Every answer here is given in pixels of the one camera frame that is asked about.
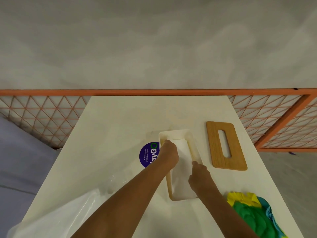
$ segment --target green logo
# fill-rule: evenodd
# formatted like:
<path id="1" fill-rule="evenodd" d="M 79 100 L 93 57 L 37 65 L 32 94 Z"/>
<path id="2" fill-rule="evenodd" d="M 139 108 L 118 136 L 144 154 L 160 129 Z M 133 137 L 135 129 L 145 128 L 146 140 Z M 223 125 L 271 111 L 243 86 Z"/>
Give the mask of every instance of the green logo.
<path id="1" fill-rule="evenodd" d="M 158 144 L 157 144 L 157 143 L 152 143 L 152 144 L 151 144 L 151 148 L 152 148 L 152 149 L 156 149 L 157 147 L 158 147 Z"/>

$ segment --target person's left hand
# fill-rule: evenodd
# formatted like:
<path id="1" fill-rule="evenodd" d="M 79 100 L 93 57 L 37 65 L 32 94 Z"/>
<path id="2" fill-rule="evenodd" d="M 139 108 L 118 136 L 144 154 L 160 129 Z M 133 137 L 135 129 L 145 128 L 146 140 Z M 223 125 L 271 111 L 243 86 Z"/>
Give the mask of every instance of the person's left hand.
<path id="1" fill-rule="evenodd" d="M 169 140 L 165 140 L 159 150 L 158 159 L 165 160 L 170 163 L 171 169 L 174 168 L 179 160 L 176 145 Z"/>

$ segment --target concrete floor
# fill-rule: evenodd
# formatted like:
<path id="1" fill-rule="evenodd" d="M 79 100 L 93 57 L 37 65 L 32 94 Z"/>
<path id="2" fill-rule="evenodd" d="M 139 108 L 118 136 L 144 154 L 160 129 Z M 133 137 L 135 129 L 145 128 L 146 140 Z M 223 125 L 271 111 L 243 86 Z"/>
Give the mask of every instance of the concrete floor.
<path id="1" fill-rule="evenodd" d="M 305 238 L 317 234 L 317 153 L 260 153 Z"/>

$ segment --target white table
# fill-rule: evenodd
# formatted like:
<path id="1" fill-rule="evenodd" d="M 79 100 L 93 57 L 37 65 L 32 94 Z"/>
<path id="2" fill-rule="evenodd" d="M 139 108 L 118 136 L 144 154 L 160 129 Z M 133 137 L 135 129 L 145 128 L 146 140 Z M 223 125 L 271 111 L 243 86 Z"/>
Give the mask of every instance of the white table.
<path id="1" fill-rule="evenodd" d="M 206 121 L 234 124 L 247 171 L 214 168 Z M 96 188 L 119 171 L 127 180 L 143 166 L 143 145 L 158 133 L 191 129 L 203 163 L 222 193 L 253 192 L 264 197 L 289 238 L 303 237 L 227 96 L 94 96 L 30 206 L 24 220 L 37 218 Z M 223 237 L 199 199 L 172 203 L 164 179 L 133 237 Z"/>

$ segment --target tissue paper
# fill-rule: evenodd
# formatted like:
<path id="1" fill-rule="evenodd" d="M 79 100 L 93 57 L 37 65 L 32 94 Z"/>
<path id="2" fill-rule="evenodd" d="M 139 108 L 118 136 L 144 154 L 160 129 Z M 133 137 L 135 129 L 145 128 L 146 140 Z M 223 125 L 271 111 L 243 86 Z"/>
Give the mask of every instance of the tissue paper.
<path id="1" fill-rule="evenodd" d="M 179 161 L 171 170 L 172 196 L 176 200 L 196 198 L 197 195 L 191 189 L 188 179 L 192 174 L 192 155 L 185 139 L 169 139 L 177 147 Z"/>

